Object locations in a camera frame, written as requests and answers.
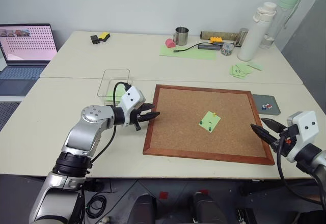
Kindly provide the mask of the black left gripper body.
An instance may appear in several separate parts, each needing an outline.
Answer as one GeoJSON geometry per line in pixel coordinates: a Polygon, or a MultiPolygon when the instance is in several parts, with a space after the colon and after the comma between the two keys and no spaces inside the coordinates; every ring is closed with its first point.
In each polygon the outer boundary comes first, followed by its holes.
{"type": "Polygon", "coordinates": [[[138,109],[133,109],[130,113],[129,117],[129,124],[134,125],[136,131],[139,131],[141,129],[139,122],[144,122],[145,117],[144,115],[141,115],[141,112],[145,110],[145,105],[141,105],[138,109]]]}

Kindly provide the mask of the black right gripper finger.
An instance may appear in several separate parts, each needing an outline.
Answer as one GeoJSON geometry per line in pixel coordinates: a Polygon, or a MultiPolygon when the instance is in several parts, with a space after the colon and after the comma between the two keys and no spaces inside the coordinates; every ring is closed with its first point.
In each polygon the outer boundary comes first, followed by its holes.
{"type": "Polygon", "coordinates": [[[271,147],[276,147],[277,146],[277,139],[270,135],[270,133],[265,130],[264,128],[251,124],[251,129],[256,133],[256,135],[262,139],[264,142],[269,144],[271,147]]]}
{"type": "Polygon", "coordinates": [[[261,118],[261,121],[272,131],[276,132],[276,133],[281,133],[284,131],[284,129],[286,129],[286,126],[284,126],[283,124],[270,119],[270,118],[261,118]]]}

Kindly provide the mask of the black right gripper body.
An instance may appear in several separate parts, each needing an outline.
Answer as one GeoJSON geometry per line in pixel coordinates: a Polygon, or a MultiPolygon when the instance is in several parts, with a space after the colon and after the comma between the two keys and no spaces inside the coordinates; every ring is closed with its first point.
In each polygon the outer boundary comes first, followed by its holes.
{"type": "Polygon", "coordinates": [[[298,126],[294,124],[289,127],[285,127],[284,125],[281,125],[281,126],[277,126],[276,129],[273,129],[273,131],[279,133],[279,136],[282,135],[285,136],[281,154],[283,156],[287,156],[296,144],[297,141],[296,136],[298,135],[298,126]]]}

